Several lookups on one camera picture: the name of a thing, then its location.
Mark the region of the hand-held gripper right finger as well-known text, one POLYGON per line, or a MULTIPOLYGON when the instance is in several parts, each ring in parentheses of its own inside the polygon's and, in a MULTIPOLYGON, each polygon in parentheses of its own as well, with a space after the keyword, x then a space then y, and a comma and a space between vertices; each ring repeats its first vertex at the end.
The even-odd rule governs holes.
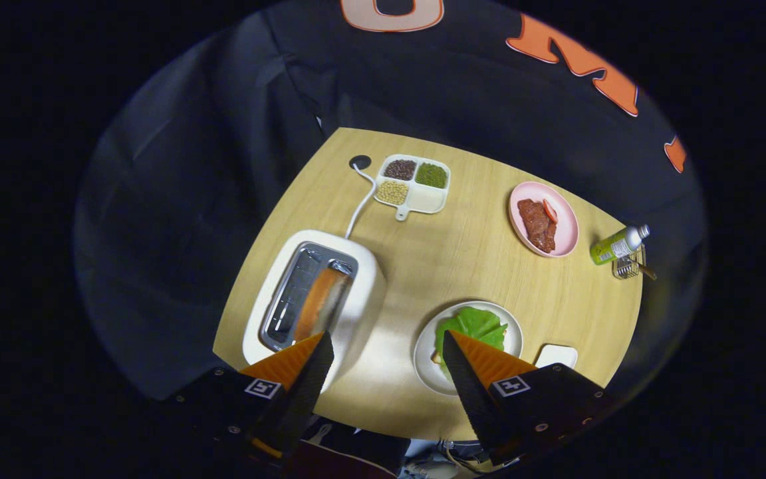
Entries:
POLYGON ((443 338, 460 402, 494 466, 538 460, 616 409, 604 388, 561 363, 538 368, 455 330, 443 338))

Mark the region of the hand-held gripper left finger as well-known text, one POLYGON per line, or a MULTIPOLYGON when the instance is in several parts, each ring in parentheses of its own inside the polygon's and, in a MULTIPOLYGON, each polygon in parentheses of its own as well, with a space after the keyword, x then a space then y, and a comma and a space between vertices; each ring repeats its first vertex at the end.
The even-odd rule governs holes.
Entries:
POLYGON ((239 372, 215 368, 164 399, 164 407, 229 464, 284 466, 333 363, 323 331, 239 372))

